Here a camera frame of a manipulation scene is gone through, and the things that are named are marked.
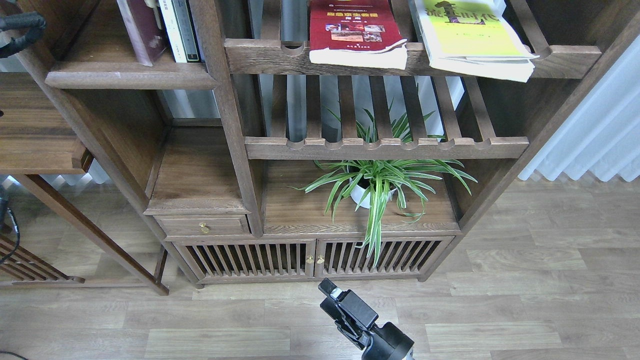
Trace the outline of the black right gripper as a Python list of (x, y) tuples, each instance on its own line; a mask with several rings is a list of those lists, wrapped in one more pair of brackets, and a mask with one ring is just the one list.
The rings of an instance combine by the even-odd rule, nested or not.
[(379, 327), (378, 313), (352, 290), (343, 291), (329, 278), (318, 285), (326, 296), (321, 309), (338, 331), (362, 350), (362, 360), (413, 360), (415, 342), (391, 322)]

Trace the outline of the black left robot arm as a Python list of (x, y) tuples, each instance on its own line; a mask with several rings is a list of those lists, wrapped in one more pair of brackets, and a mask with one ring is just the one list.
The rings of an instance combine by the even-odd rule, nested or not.
[[(1, 48), (0, 56), (2, 59), (6, 59), (11, 55), (18, 54), (19, 52), (35, 44), (39, 39), (43, 37), (43, 34), (47, 28), (47, 21), (42, 14), (38, 11), (31, 11), (28, 13), (12, 14), (3, 16), (0, 19), (0, 30), (2, 32), (27, 29), (25, 34), (18, 38), (11, 38), (7, 44)], [(0, 198), (0, 221), (1, 225), (5, 225), (5, 217), (9, 216), (11, 223), (13, 224), (13, 231), (16, 235), (16, 242), (14, 247), (9, 251), (7, 255), (3, 255), (0, 264), (4, 264), (9, 260), (14, 253), (18, 250), (21, 242), (21, 235), (19, 231), (18, 221), (11, 208), (9, 208), (9, 196), (6, 191), (2, 189)]]

